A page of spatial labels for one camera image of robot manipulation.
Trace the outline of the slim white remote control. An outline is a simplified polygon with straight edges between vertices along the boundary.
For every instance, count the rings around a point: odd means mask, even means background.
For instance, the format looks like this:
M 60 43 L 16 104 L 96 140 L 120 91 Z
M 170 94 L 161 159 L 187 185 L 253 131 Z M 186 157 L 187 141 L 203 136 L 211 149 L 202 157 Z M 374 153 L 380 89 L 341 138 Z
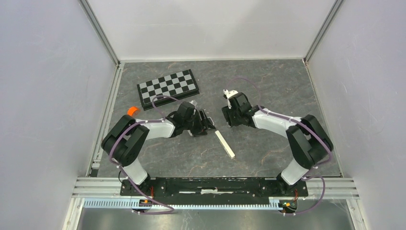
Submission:
M 229 144 L 226 142 L 220 131 L 219 130 L 215 131 L 215 135 L 217 136 L 218 140 L 220 141 L 221 145 L 223 146 L 224 150 L 226 151 L 230 159 L 234 159 L 235 153 L 232 151 L 232 149 L 230 148 Z

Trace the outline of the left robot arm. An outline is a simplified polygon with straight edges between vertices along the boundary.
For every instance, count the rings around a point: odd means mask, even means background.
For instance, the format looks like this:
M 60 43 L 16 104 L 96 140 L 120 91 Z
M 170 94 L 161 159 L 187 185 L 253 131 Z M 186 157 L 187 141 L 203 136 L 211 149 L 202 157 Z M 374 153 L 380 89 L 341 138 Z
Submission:
M 130 115 L 122 116 L 102 140 L 101 148 L 108 154 L 109 161 L 132 181 L 132 189 L 138 195 L 145 195 L 150 190 L 149 174 L 138 155 L 147 140 L 174 138 L 184 131 L 192 137 L 200 137 L 215 129 L 203 109 L 182 102 L 176 111 L 161 119 L 140 120 Z

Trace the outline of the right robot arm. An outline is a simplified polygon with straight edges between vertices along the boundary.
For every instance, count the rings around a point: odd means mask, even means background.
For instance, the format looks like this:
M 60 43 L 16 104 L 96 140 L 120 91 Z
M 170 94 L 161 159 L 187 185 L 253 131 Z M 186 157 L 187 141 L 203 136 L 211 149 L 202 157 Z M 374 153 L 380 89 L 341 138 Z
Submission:
M 235 90 L 224 90 L 224 97 L 227 106 L 222 112 L 230 127 L 263 129 L 288 140 L 293 159 L 277 176 L 276 188 L 281 195 L 290 195 L 311 169 L 326 163 L 324 158 L 331 160 L 333 143 L 315 116 L 287 116 L 263 106 L 252 106 L 244 93 Z

